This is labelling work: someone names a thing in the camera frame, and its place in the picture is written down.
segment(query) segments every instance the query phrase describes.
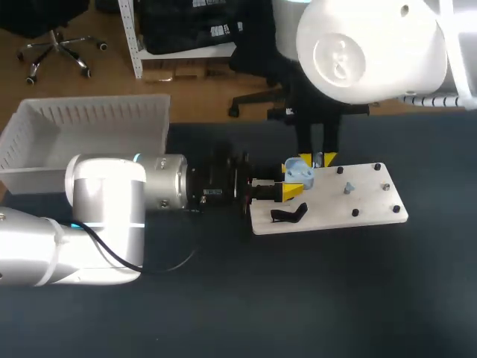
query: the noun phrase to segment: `black bag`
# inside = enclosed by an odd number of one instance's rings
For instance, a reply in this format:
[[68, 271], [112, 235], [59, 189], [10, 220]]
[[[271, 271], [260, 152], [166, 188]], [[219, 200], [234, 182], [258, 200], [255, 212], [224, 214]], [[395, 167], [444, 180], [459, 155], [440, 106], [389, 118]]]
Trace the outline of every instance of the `black bag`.
[[232, 42], [242, 30], [237, 0], [141, 0], [140, 31], [152, 54], [170, 54]]
[[233, 71], [278, 81], [287, 77], [290, 61], [283, 60], [275, 41], [274, 9], [271, 0], [244, 0], [238, 17], [244, 31], [235, 41], [237, 48], [230, 58]]
[[144, 45], [151, 54], [171, 54], [195, 48], [231, 43], [241, 25], [192, 24], [176, 28], [157, 28], [153, 34], [144, 35]]

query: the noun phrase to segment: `wooden floor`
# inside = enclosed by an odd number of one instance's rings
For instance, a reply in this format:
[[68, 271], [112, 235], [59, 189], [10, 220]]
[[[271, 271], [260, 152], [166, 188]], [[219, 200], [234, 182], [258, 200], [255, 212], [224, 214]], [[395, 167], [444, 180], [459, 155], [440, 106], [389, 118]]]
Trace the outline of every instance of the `wooden floor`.
[[[230, 119], [227, 110], [234, 96], [266, 90], [265, 80], [246, 75], [228, 79], [177, 80], [147, 84], [134, 77], [120, 15], [106, 15], [91, 9], [70, 23], [65, 38], [93, 35], [108, 42], [106, 52], [94, 44], [80, 43], [78, 51], [92, 70], [92, 78], [79, 74], [75, 63], [59, 54], [51, 54], [38, 71], [39, 81], [28, 86], [25, 78], [28, 66], [37, 54], [30, 53], [26, 61], [16, 59], [16, 50], [27, 40], [0, 30], [0, 132], [7, 124], [19, 102], [25, 98], [72, 97], [91, 95], [138, 95], [167, 93], [172, 98], [173, 122], [226, 122], [263, 120], [271, 104], [244, 106], [240, 119]], [[37, 39], [35, 42], [48, 41]], [[396, 101], [386, 101], [372, 108], [372, 114], [396, 114], [416, 111]]]

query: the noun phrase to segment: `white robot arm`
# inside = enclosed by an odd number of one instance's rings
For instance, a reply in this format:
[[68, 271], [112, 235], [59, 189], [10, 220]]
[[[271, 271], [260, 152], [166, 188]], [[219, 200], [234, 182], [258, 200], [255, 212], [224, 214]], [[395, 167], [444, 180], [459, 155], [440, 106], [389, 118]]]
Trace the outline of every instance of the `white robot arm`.
[[[86, 223], [119, 257], [142, 266], [145, 227], [144, 168], [98, 158], [75, 167], [75, 220]], [[0, 207], [0, 285], [50, 283], [112, 285], [135, 280], [86, 231]]]
[[[473, 0], [273, 0], [277, 48], [348, 104], [477, 108]], [[289, 40], [296, 31], [296, 51]]]

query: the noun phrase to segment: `black cable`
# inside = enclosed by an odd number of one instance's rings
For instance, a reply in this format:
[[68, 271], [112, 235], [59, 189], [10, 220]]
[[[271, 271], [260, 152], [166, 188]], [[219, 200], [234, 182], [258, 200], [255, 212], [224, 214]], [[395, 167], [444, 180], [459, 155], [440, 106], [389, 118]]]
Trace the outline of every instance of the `black cable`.
[[144, 270], [142, 267], [139, 267], [139, 266], [136, 266], [136, 265], [133, 265], [132, 263], [129, 263], [128, 261], [122, 259], [121, 257], [119, 257], [117, 254], [115, 254], [115, 252], [113, 250], [111, 250], [109, 248], [108, 245], [106, 245], [106, 243], [101, 239], [101, 237], [99, 237], [99, 235], [92, 229], [90, 228], [88, 225], [84, 224], [83, 222], [79, 222], [79, 221], [76, 221], [76, 220], [65, 220], [65, 221], [61, 221], [60, 224], [63, 224], [63, 225], [76, 225], [78, 227], [81, 227], [88, 235], [91, 236], [92, 239], [94, 239], [109, 255], [111, 255], [111, 257], [118, 261], [119, 263], [121, 263], [124, 267], [127, 267], [128, 269], [130, 270], [133, 270], [133, 271], [136, 271], [136, 272], [140, 272], [142, 274], [165, 274], [167, 272], [171, 272], [171, 271], [175, 271], [177, 270], [178, 268], [184, 266], [185, 264], [187, 264], [187, 262], [195, 255], [195, 253], [197, 252], [197, 249], [194, 249], [192, 250], [192, 252], [190, 253], [189, 257], [187, 257], [184, 261], [182, 261], [182, 263], [180, 263], [179, 265], [177, 266], [174, 266], [174, 267], [171, 267], [171, 268], [167, 268], [166, 270], [161, 270], [161, 271], [149, 271], [149, 270]]

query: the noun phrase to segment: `office chair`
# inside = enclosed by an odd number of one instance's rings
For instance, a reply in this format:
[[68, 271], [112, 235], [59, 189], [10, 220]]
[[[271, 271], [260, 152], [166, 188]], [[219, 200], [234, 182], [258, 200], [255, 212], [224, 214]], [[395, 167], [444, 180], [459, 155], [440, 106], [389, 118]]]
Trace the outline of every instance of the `office chair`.
[[293, 63], [277, 48], [272, 0], [243, 0], [237, 18], [244, 23], [242, 34], [234, 38], [237, 49], [230, 58], [230, 68], [239, 73], [263, 77], [268, 91], [235, 97], [229, 116], [240, 117], [240, 105], [284, 102], [290, 92]]
[[89, 0], [0, 0], [0, 28], [24, 38], [34, 39], [49, 33], [50, 42], [32, 43], [17, 52], [20, 61], [25, 60], [25, 52], [43, 50], [43, 53], [31, 64], [28, 84], [37, 82], [37, 72], [41, 62], [53, 51], [71, 58], [80, 67], [80, 73], [91, 77], [91, 70], [80, 55], [68, 48], [72, 43], [90, 41], [98, 49], [105, 51], [107, 44], [91, 36], [65, 40], [57, 29], [66, 27], [68, 22], [88, 10]]

